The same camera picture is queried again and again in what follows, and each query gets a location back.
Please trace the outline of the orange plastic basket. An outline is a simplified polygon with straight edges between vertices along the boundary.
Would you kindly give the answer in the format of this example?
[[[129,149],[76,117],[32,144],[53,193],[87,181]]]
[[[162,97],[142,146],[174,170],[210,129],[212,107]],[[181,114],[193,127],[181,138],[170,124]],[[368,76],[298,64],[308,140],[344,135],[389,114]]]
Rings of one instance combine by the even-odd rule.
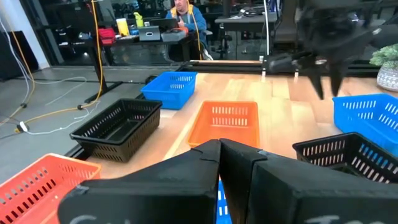
[[[85,180],[99,179],[101,165],[46,154],[0,185],[0,224],[60,224],[58,205]]]
[[[221,138],[259,147],[257,103],[204,101],[188,135],[187,143],[190,147],[196,147],[211,139]]]

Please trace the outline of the black plastic basket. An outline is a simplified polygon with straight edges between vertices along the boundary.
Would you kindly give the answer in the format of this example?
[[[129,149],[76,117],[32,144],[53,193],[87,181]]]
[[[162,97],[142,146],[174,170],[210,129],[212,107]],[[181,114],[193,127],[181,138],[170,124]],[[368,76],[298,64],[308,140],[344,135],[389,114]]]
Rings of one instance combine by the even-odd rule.
[[[123,98],[70,133],[92,156],[128,162],[158,128],[161,101]]]
[[[293,144],[297,159],[386,184],[398,184],[398,158],[359,133]]]

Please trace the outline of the red bag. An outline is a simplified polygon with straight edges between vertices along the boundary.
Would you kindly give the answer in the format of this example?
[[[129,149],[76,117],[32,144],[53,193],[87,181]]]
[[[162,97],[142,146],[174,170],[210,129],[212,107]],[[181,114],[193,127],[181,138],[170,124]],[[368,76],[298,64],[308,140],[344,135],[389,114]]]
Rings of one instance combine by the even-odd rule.
[[[113,28],[99,28],[98,34],[102,45],[113,45],[116,42],[116,34]]]

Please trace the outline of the potted green plant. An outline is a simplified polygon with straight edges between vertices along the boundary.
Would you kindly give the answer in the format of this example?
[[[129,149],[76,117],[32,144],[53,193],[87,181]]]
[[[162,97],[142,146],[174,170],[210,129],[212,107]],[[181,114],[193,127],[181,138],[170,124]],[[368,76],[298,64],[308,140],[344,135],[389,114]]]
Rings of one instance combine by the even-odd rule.
[[[377,84],[384,89],[398,92],[398,44],[375,51],[369,63],[380,66]]]

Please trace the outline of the black cabinet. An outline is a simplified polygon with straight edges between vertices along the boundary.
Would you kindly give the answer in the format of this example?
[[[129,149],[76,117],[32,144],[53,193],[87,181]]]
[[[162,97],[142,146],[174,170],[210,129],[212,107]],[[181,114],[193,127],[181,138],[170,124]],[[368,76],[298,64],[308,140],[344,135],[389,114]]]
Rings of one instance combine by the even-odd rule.
[[[11,42],[12,47],[18,57],[18,59],[22,62],[23,66],[25,63],[23,62],[21,53],[17,48],[16,41],[11,32],[7,32],[10,36],[10,40],[8,41],[7,35],[4,31],[0,31],[0,82],[4,82],[6,80],[13,79],[15,77],[21,77],[22,72],[11,52],[9,43]],[[15,32],[18,43],[21,47],[21,50],[24,54],[25,60],[29,66],[29,69],[32,73],[39,70],[38,61],[22,31]]]

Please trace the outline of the pale yellow container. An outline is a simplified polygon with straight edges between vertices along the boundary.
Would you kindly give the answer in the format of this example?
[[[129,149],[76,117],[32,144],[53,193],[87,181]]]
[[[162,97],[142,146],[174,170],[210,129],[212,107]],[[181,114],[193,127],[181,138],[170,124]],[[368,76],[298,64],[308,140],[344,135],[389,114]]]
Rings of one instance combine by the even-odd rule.
[[[122,37],[129,36],[129,26],[126,18],[116,19],[119,35]]]

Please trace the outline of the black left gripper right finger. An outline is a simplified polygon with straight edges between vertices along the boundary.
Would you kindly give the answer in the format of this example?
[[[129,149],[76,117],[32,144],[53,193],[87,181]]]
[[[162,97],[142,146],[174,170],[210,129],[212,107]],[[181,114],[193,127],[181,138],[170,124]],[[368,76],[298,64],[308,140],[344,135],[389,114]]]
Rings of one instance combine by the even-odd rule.
[[[221,140],[232,224],[398,224],[398,185]]]

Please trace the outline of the grey case with orange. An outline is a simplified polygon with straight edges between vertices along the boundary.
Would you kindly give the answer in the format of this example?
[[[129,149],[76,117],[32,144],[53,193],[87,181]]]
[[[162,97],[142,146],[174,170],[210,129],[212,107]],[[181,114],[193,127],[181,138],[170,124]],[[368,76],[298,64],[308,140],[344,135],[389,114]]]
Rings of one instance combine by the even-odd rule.
[[[164,42],[178,42],[186,38],[188,29],[186,27],[173,28],[171,30],[161,33],[161,38]]]

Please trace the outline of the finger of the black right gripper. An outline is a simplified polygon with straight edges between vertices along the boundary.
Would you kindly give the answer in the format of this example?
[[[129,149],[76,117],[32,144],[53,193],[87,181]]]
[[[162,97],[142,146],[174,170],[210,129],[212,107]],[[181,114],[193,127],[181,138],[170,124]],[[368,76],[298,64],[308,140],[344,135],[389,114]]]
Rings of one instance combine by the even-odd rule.
[[[330,83],[333,96],[338,96],[340,86],[347,73],[347,63],[329,64]]]
[[[324,99],[322,82],[321,82],[321,71],[317,67],[309,68],[305,72],[307,74],[308,79],[311,81],[312,86],[314,87],[319,99]]]

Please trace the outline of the black metal stand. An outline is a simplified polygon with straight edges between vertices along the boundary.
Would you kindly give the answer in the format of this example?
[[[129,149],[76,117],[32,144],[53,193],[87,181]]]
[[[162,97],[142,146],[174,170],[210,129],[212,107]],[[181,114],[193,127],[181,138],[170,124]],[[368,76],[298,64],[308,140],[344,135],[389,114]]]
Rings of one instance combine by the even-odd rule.
[[[92,44],[92,43],[88,44],[87,47],[88,47],[88,55],[89,55],[91,62],[94,66],[96,76],[99,81],[98,92],[85,100],[85,103],[91,103],[92,101],[95,101],[95,99],[98,99],[102,95],[107,94],[109,91],[117,88],[118,86],[122,85],[123,83],[122,82],[114,82],[113,84],[108,85],[105,80],[105,75],[104,75],[103,66],[102,66],[102,62],[101,62],[101,51],[98,50],[98,48],[95,47],[94,44]]]

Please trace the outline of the grey storage box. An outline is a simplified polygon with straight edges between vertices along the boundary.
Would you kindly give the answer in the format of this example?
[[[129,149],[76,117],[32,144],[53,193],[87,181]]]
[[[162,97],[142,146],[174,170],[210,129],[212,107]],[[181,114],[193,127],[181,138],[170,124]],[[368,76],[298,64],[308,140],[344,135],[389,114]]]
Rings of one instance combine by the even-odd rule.
[[[160,41],[160,30],[158,26],[146,26],[138,28],[139,40],[141,42]]]

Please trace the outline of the person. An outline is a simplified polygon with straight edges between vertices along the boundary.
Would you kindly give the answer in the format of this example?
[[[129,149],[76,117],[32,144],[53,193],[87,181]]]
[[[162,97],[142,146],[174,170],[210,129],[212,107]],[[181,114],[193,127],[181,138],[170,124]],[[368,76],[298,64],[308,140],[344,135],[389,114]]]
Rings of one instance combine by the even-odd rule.
[[[189,32],[193,32],[199,38],[202,59],[213,60],[206,43],[207,23],[199,8],[190,4],[189,0],[174,0],[174,7],[167,12],[165,18],[175,18],[179,28],[186,27]]]

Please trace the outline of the white vertical pole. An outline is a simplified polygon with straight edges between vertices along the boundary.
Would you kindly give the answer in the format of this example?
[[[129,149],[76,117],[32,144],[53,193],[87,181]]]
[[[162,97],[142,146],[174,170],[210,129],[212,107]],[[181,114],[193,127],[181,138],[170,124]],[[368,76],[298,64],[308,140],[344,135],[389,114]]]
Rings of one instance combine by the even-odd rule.
[[[265,25],[266,25],[266,56],[268,57],[270,54],[270,35],[269,35],[269,16],[268,16],[268,3],[267,0],[263,0],[264,3],[264,16],[265,16]]]

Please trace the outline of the blue plastic basket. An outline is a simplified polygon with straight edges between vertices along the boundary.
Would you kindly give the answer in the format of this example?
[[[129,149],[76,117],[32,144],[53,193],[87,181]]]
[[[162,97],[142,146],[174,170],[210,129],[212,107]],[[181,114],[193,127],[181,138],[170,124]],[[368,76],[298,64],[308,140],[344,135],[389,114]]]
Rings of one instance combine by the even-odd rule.
[[[398,157],[398,98],[385,93],[333,98],[334,124],[362,134]]]
[[[232,224],[221,180],[218,182],[217,207],[216,224]]]
[[[195,91],[197,72],[164,72],[141,92],[147,100],[162,102],[162,109],[180,110]]]

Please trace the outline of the black office desk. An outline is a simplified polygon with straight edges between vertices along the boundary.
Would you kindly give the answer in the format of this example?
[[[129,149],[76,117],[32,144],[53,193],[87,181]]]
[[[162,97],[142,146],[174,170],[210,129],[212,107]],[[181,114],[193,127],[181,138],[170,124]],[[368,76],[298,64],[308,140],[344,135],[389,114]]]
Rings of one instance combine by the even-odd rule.
[[[177,65],[195,60],[200,56],[203,46],[194,34],[187,34],[176,41],[149,40],[143,41],[139,36],[106,39],[97,42],[95,39],[64,42],[58,45],[61,49],[87,52],[92,61],[97,61],[96,50],[101,48],[103,63],[110,66],[128,65]]]

